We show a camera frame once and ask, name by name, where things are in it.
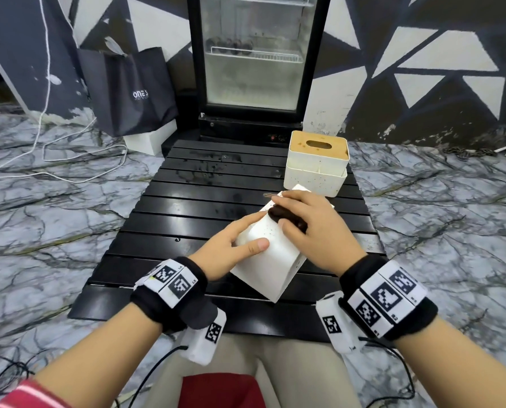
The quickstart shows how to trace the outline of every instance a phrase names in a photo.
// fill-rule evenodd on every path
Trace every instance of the refrigerator glass door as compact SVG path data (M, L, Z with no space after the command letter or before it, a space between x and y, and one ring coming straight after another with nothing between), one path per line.
M209 104L296 110L317 0L200 0Z

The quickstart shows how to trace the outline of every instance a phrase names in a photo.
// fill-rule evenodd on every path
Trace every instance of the hand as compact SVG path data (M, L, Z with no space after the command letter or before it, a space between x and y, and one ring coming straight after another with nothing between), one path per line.
M235 220L190 255L189 259L202 268L209 281L225 276L239 261L261 253L270 246L268 239L260 238L246 245L232 247L238 235L265 214L266 212L257 212Z
M304 219L308 229L304 234L287 219L280 219L277 224L315 266L339 277L366 256L326 198L304 190L288 190L283 196L273 196L272 200Z

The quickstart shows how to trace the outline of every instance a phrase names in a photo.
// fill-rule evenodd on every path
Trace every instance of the wooden lid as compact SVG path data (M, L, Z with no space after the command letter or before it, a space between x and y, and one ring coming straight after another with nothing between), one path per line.
M292 152L349 160L348 141L343 137L326 136L324 134L295 130L290 138L289 150Z

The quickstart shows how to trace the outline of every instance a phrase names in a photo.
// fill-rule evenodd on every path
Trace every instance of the refrigerator door frame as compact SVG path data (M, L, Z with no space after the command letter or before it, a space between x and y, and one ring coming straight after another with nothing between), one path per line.
M226 104L212 104L207 102L206 68L204 62L204 45L202 39L202 16L200 0L187 0L189 11L189 26L191 46L193 47L194 72L196 89L198 91L199 110L209 116L236 118L256 122L299 123L304 120L306 105L312 86L317 56L326 16L329 11L330 0L317 0L314 14L310 42L304 61L304 72L300 85L296 110L267 109L260 107L234 106Z

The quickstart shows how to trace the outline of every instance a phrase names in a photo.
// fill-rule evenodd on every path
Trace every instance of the oval slot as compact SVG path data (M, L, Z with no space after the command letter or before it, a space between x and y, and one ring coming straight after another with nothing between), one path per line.
M332 149L332 145L330 143L317 140L308 140L306 144L311 147L319 147L320 149Z

